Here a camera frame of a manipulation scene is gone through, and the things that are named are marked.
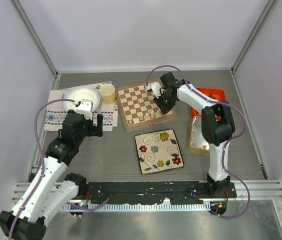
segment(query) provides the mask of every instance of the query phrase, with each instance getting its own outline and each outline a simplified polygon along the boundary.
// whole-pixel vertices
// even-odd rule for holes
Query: wooden chessboard
[[[151,80],[149,83],[153,82],[159,82],[163,86],[160,79]],[[145,82],[121,87],[115,91],[118,109],[127,132],[176,118],[173,109],[165,115],[162,114],[153,101],[154,93],[146,91]]]

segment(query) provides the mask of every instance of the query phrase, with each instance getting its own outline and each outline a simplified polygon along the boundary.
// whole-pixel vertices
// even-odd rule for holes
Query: blue flower
[[[159,148],[157,146],[151,147],[152,152],[157,153],[159,151]]]

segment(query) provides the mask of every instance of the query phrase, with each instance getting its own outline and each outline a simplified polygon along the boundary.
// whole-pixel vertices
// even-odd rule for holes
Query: yellow mug
[[[100,84],[100,93],[105,103],[113,104],[115,101],[115,87],[112,84]]]

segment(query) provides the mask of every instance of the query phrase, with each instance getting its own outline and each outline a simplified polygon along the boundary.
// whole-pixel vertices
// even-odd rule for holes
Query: red plastic bin
[[[211,96],[215,97],[216,100],[219,102],[226,100],[225,98],[225,91],[223,89],[219,88],[203,88],[203,87],[198,87],[197,88],[201,93],[207,95],[208,97],[211,98]],[[191,107],[191,118],[194,118],[195,116],[201,116],[194,108]]]

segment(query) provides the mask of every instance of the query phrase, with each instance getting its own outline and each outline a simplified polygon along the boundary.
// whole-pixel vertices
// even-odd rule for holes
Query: floral trivet
[[[159,173],[184,167],[173,129],[136,135],[135,143],[142,174]]]

